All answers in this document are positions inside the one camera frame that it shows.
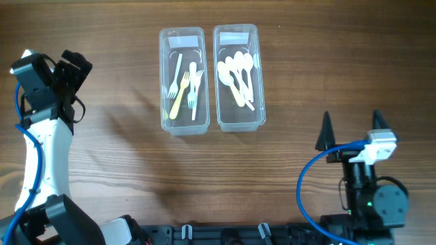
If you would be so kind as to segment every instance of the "plastic bin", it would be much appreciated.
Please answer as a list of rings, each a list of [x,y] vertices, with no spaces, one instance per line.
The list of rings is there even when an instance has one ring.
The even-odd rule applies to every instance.
[[[253,57],[250,71],[253,85],[253,107],[239,107],[229,86],[219,79],[217,64],[225,58],[234,58],[236,52],[249,53]],[[213,30],[213,54],[215,62],[215,92],[217,96],[217,118],[222,131],[255,131],[266,120],[264,87],[262,80],[262,63],[260,60],[258,29],[253,24],[231,24],[216,26]],[[248,86],[247,72],[243,70],[242,78]],[[236,88],[236,76],[230,72]]]
[[[189,64],[197,63],[197,71],[204,70],[198,89],[197,112],[192,120],[192,109],[188,106],[190,86],[184,92],[177,117],[170,119],[170,111],[176,99],[169,99],[168,93],[176,74],[179,55],[182,54],[177,74],[178,91],[183,74],[189,72]],[[206,47],[204,32],[200,27],[163,29],[159,34],[160,84],[161,84],[161,125],[172,135],[196,135],[206,133],[210,124]]]

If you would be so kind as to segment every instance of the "wooden table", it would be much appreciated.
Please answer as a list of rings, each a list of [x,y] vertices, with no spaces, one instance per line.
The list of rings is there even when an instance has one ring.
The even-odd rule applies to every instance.
[[[94,64],[78,92],[87,114],[75,126],[69,182],[98,223],[123,214],[145,225],[303,221],[296,181],[317,154],[324,111],[346,143],[364,137],[379,108],[402,141],[377,173],[410,190],[396,243],[435,242],[433,1],[18,2],[0,5],[0,218],[13,212],[25,167],[9,65],[25,48],[55,60],[69,49]],[[267,119],[253,133],[217,124],[213,27],[231,23],[253,23],[260,35]],[[185,26],[206,35],[211,125],[172,137],[160,125],[158,34]],[[341,174],[324,161],[307,174],[302,197],[314,219],[343,213]]]

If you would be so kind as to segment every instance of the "blue cable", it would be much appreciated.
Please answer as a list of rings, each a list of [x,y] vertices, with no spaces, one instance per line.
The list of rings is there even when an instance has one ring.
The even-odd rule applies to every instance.
[[[18,116],[20,117],[20,120],[21,120],[20,108],[18,106],[18,91],[19,91],[19,89],[20,89],[20,83],[17,84],[17,87],[15,89],[15,108],[16,108],[16,110],[18,112]],[[35,199],[36,191],[40,187],[40,182],[41,182],[41,171],[42,171],[41,144],[25,128],[21,127],[21,125],[17,124],[17,125],[15,125],[15,127],[19,131],[21,131],[21,133],[26,135],[35,144],[37,155],[38,155],[38,166],[36,169],[36,175],[35,175],[35,180],[33,181],[32,189],[29,190],[29,192],[30,192],[29,197],[27,198],[26,202],[22,205],[22,207],[17,211],[14,218],[12,219],[12,222],[9,224],[9,227],[7,227],[6,234],[5,234],[5,237],[3,239],[4,245],[7,245],[9,243],[9,241],[11,240],[11,237],[13,236],[15,228],[18,225],[18,223],[20,222],[22,215],[26,212],[26,209],[29,207],[30,203],[32,203],[32,201]]]
[[[335,146],[333,148],[330,148],[324,152],[321,152],[319,155],[317,155],[316,157],[314,157],[312,160],[310,160],[307,165],[305,166],[305,168],[301,171],[300,177],[298,178],[298,182],[297,182],[297,190],[296,190],[296,198],[297,198],[297,204],[298,207],[300,208],[300,211],[302,213],[302,215],[306,218],[306,220],[315,228],[317,229],[320,233],[324,234],[326,237],[332,239],[332,240],[336,240],[338,242],[341,242],[343,244],[349,244],[349,245],[359,245],[359,243],[357,242],[353,242],[349,239],[345,239],[345,238],[341,238],[333,233],[330,233],[328,231],[326,231],[325,229],[323,229],[322,227],[320,227],[315,221],[313,221],[313,219],[306,213],[305,208],[302,206],[301,203],[301,184],[302,184],[302,179],[304,178],[307,170],[309,170],[309,168],[312,166],[312,164],[314,164],[317,160],[319,160],[320,158],[324,157],[325,155],[338,151],[338,150],[342,150],[344,148],[347,149],[355,149],[355,148],[362,148],[364,145],[369,144],[369,142],[367,142],[366,140],[358,140],[355,142],[351,142],[349,144],[345,144],[342,146]]]
[[[15,110],[16,110],[16,113],[18,114],[18,117],[20,118],[20,121],[21,121],[20,106],[18,105],[18,93],[20,92],[20,86],[21,86],[21,84],[20,84],[20,82],[18,82],[16,84],[16,87],[15,87],[15,98],[14,98],[14,101],[15,101]]]

